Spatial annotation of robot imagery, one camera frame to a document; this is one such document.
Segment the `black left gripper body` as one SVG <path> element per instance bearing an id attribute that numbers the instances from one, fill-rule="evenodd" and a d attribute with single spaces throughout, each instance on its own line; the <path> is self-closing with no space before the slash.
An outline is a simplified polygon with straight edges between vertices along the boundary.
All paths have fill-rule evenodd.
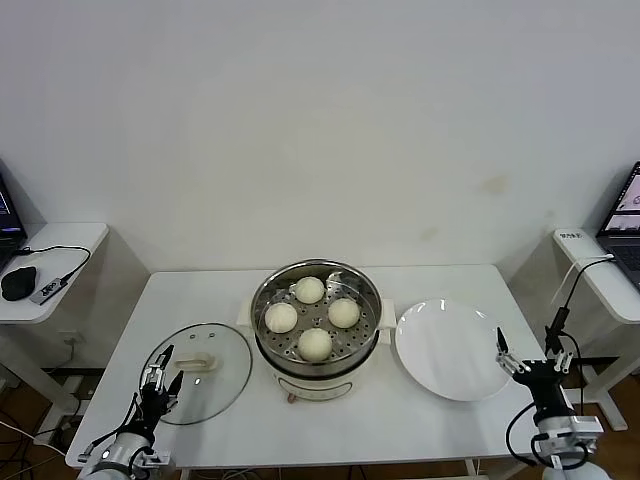
<path id="1" fill-rule="evenodd" d="M 156 389 L 154 383 L 147 383 L 141 389 L 141 403 L 133 425 L 141 431 L 154 431 L 162 416 L 167 414 L 176 402 L 176 393 L 164 386 Z"/>

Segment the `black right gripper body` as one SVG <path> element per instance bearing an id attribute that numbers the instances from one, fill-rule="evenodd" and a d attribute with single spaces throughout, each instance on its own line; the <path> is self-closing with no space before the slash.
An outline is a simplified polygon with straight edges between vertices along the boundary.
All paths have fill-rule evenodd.
<path id="1" fill-rule="evenodd" d="M 533 420 L 570 417 L 571 404 L 561 388 L 566 373 L 551 360 L 525 360 L 524 365 L 513 374 L 513 380 L 529 390 L 535 407 Z"/>

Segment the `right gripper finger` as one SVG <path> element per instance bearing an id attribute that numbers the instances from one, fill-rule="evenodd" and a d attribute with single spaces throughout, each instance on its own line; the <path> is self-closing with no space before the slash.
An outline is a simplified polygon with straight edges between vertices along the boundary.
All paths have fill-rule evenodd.
<path id="1" fill-rule="evenodd" d="M 524 374 L 530 372 L 531 368 L 524 363 L 517 355 L 514 355 L 508 347 L 506 338 L 500 327 L 496 328 L 497 336 L 497 355 L 496 362 L 509 375 Z"/>
<path id="2" fill-rule="evenodd" d="M 551 351 L 552 370 L 555 375 L 568 375 L 574 355 L 564 348 Z"/>

